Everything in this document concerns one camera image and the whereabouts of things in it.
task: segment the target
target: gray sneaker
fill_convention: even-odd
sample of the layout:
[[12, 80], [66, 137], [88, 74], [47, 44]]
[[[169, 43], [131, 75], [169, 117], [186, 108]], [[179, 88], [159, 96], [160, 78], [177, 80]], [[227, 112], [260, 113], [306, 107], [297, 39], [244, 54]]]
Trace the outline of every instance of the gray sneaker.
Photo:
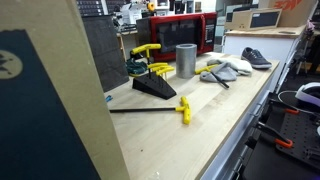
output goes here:
[[269, 69], [272, 67], [272, 64], [268, 62], [258, 50], [249, 47], [243, 50], [241, 59], [249, 61], [252, 68], [255, 69]]

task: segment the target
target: cable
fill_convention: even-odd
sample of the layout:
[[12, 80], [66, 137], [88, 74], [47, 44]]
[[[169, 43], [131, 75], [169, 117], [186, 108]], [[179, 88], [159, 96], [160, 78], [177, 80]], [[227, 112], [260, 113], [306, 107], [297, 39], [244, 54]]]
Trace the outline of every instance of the cable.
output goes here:
[[319, 114], [319, 113], [312, 112], [312, 111], [307, 111], [307, 110], [304, 110], [304, 109], [300, 109], [300, 108], [297, 108], [297, 107], [294, 107], [294, 106], [291, 106], [291, 105], [285, 103], [285, 102], [280, 98], [281, 94], [283, 94], [283, 93], [297, 93], [297, 91], [290, 91], [290, 90], [282, 91], [282, 92], [280, 92], [280, 93], [278, 94], [278, 99], [279, 99], [280, 102], [282, 102], [283, 104], [285, 104], [285, 105], [287, 105], [287, 106], [289, 106], [289, 107], [291, 107], [291, 108], [293, 108], [293, 109], [296, 109], [296, 110], [299, 110], [299, 111], [301, 111], [301, 112], [304, 112], [304, 113], [307, 113], [307, 114], [312, 114], [312, 115], [315, 115], [315, 116], [320, 117], [320, 114]]

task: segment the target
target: black metal rod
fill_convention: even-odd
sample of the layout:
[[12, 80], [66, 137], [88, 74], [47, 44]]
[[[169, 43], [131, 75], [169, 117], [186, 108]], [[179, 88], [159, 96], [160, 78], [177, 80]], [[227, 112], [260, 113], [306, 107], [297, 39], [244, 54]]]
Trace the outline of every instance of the black metal rod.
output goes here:
[[[148, 62], [148, 65], [151, 64], [149, 57], [147, 57], [147, 62]], [[151, 69], [150, 68], [148, 68], [148, 73], [149, 73], [149, 79], [151, 79]]]
[[262, 122], [258, 121], [258, 123], [255, 125], [256, 128], [258, 128], [260, 131], [272, 136], [272, 137], [275, 137], [277, 139], [280, 139], [281, 141], [283, 142], [286, 142], [286, 143], [290, 143], [288, 141], [287, 138], [285, 138], [284, 136], [282, 136], [277, 130], [273, 129], [272, 127], [269, 127], [265, 124], [263, 124]]
[[225, 88], [229, 88], [228, 84], [226, 84], [219, 76], [215, 75], [213, 72], [211, 74], [219, 81]]
[[268, 102], [268, 104], [270, 104], [270, 105], [275, 105], [275, 106], [280, 106], [280, 107], [283, 107], [283, 108], [292, 109], [292, 110], [297, 111], [296, 108], [294, 108], [294, 107], [292, 107], [292, 106], [289, 106], [289, 105], [287, 105], [287, 104], [285, 104], [285, 103], [283, 103], [283, 102], [280, 102], [280, 101], [278, 101], [278, 100], [275, 100], [275, 99], [270, 99], [269, 102]]
[[176, 108], [143, 108], [143, 109], [111, 109], [111, 113], [123, 112], [150, 112], [150, 111], [175, 111]]

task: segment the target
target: metal cylinder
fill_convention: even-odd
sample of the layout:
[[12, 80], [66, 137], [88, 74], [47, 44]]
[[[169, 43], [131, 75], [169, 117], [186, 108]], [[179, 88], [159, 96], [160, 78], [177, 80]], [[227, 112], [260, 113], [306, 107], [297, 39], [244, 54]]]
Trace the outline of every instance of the metal cylinder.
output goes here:
[[197, 45], [180, 44], [176, 46], [176, 74], [183, 79], [192, 78], [196, 68]]

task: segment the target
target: microwave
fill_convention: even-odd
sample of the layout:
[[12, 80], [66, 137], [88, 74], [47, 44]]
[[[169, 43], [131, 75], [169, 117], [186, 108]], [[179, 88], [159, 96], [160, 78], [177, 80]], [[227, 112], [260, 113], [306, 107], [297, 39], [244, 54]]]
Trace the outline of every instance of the microwave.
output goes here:
[[161, 49], [151, 51], [154, 62], [175, 60], [179, 44], [196, 44], [197, 54], [212, 52], [216, 21], [215, 12], [138, 19], [139, 45], [161, 44]]

